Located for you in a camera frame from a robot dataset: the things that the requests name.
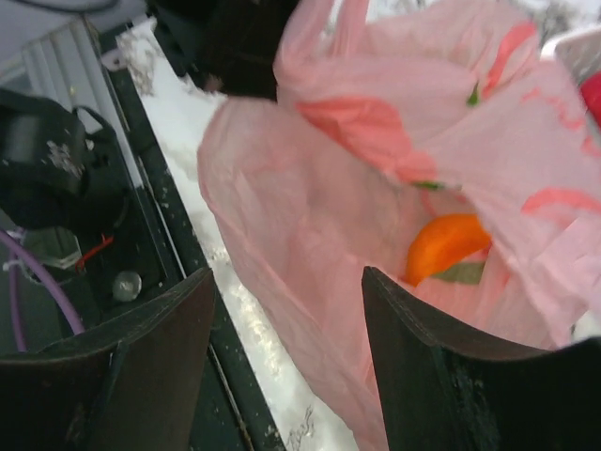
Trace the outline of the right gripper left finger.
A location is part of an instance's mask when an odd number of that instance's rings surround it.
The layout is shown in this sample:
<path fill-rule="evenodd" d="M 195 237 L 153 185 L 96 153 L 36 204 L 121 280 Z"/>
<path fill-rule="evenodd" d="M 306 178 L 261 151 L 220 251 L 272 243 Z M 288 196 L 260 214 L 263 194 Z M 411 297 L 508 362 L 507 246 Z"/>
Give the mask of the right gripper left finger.
<path fill-rule="evenodd" d="M 215 291 L 201 269 L 83 334 L 2 359 L 2 449 L 188 449 Z"/>

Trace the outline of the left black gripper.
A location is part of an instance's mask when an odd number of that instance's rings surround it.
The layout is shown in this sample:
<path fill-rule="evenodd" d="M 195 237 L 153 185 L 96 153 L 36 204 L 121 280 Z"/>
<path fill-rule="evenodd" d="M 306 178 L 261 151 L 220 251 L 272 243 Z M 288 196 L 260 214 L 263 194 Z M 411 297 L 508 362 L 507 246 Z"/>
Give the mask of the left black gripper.
<path fill-rule="evenodd" d="M 289 0 L 155 0 L 154 36 L 179 78 L 205 92 L 276 99 L 273 62 Z"/>

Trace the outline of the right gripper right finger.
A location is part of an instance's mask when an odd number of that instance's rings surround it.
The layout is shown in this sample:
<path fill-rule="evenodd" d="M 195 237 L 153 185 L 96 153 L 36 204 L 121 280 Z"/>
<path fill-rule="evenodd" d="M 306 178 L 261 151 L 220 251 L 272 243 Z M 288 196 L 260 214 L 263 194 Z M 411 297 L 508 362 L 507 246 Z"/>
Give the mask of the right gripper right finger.
<path fill-rule="evenodd" d="M 477 330 L 366 268 L 364 313 L 392 450 L 596 450 L 600 341 L 544 351 Z"/>

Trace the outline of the orange fake fruit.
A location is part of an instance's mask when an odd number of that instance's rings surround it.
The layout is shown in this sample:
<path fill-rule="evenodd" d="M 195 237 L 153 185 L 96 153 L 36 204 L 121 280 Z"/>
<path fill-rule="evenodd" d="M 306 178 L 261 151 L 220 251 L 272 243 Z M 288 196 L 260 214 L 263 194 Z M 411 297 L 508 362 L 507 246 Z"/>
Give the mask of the orange fake fruit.
<path fill-rule="evenodd" d="M 490 243 L 490 235 L 475 214 L 439 216 L 430 221 L 409 246 L 405 280 L 416 287 L 429 276 L 485 250 Z"/>

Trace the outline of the pink plastic bag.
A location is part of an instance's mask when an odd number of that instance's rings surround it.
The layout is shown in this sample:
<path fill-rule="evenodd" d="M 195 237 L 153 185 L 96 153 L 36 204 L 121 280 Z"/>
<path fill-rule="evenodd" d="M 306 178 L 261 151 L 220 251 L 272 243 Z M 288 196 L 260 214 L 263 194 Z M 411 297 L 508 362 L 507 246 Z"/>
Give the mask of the pink plastic bag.
<path fill-rule="evenodd" d="M 505 1 L 438 1 L 366 20 L 303 1 L 274 61 L 277 98 L 230 97 L 197 153 L 201 194 L 241 283 L 361 450 L 388 445 L 362 275 L 375 268 L 469 326 L 573 345 L 600 313 L 600 147 L 569 71 Z M 414 287 L 408 248 L 475 214 L 488 248 Z"/>

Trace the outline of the red fake fruit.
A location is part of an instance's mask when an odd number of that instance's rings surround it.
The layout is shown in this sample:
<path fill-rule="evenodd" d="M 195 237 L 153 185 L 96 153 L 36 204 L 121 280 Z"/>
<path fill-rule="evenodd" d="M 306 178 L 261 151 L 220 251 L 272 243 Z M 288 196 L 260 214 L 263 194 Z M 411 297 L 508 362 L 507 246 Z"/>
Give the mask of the red fake fruit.
<path fill-rule="evenodd" d="M 580 84 L 580 94 L 597 127 L 601 126 L 601 72 L 598 71 Z"/>

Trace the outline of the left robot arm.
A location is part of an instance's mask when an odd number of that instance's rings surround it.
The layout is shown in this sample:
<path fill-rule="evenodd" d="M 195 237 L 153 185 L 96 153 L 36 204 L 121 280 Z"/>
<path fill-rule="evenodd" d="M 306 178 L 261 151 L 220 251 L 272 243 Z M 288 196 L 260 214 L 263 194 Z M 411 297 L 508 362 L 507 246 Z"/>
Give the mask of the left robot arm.
<path fill-rule="evenodd" d="M 294 1 L 149 1 L 154 36 L 174 73 L 206 93 L 272 100 L 273 63 Z M 92 135 L 48 98 L 1 91 L 1 209 L 28 230 L 116 228 L 127 213 L 123 178 L 104 148 L 116 132 L 95 111 Z"/>

